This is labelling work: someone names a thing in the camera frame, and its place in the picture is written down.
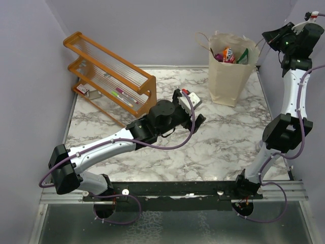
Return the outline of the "beige paper bag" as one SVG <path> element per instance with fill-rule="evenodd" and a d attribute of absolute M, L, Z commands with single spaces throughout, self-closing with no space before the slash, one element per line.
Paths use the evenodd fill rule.
<path fill-rule="evenodd" d="M 208 42 L 204 45 L 197 36 L 195 37 L 196 42 L 209 52 L 208 89 L 212 102 L 234 107 L 259 59 L 261 51 L 258 44 L 245 36 L 240 37 L 229 33 L 215 32 L 210 37 L 204 33 L 200 34 Z M 226 47 L 232 49 L 236 61 L 248 48 L 248 64 L 218 62 L 214 58 L 215 54 L 222 54 Z"/>

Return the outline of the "orange red snack bag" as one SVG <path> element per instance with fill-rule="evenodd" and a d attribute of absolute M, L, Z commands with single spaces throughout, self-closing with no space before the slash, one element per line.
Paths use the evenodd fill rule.
<path fill-rule="evenodd" d="M 230 47 L 226 47 L 222 52 L 223 62 L 234 64 L 236 62 L 235 56 L 233 51 Z"/>

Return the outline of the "green chips bag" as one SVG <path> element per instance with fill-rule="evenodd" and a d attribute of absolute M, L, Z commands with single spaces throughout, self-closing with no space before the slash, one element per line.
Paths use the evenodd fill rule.
<path fill-rule="evenodd" d="M 242 55 L 237 59 L 236 64 L 247 65 L 248 64 L 248 54 L 249 54 L 249 50 L 248 50 L 248 48 L 246 48 L 245 51 L 242 53 Z"/>

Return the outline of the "purple snack bag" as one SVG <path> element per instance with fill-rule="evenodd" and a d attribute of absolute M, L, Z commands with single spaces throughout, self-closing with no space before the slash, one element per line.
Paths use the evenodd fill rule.
<path fill-rule="evenodd" d="M 214 58 L 218 61 L 218 62 L 223 62 L 223 54 L 221 53 L 218 53 L 218 54 L 215 54 Z"/>

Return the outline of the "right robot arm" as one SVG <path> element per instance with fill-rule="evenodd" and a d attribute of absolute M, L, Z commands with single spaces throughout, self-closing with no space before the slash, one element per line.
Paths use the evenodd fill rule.
<path fill-rule="evenodd" d="M 283 54 L 284 97 L 280 114 L 264 129 L 263 144 L 255 160 L 236 178 L 233 192 L 237 198 L 255 195 L 279 157 L 286 158 L 298 146 L 304 148 L 305 137 L 313 128 L 305 106 L 307 84 L 314 70 L 310 54 L 323 33 L 324 28 L 309 19 L 262 34 L 273 50 Z"/>

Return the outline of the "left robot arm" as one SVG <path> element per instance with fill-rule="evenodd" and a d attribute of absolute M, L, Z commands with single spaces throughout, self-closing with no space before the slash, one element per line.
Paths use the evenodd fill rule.
<path fill-rule="evenodd" d="M 158 101 L 147 115 L 109 137 L 71 149 L 64 144 L 56 146 L 48 167 L 57 194 L 82 190 L 95 194 L 100 200 L 108 200 L 114 192 L 109 177 L 90 173 L 88 168 L 119 154 L 144 147 L 156 148 L 158 137 L 168 137 L 177 126 L 193 135 L 205 121 L 202 114 L 194 113 L 201 103 L 196 93 L 176 89 L 171 101 Z"/>

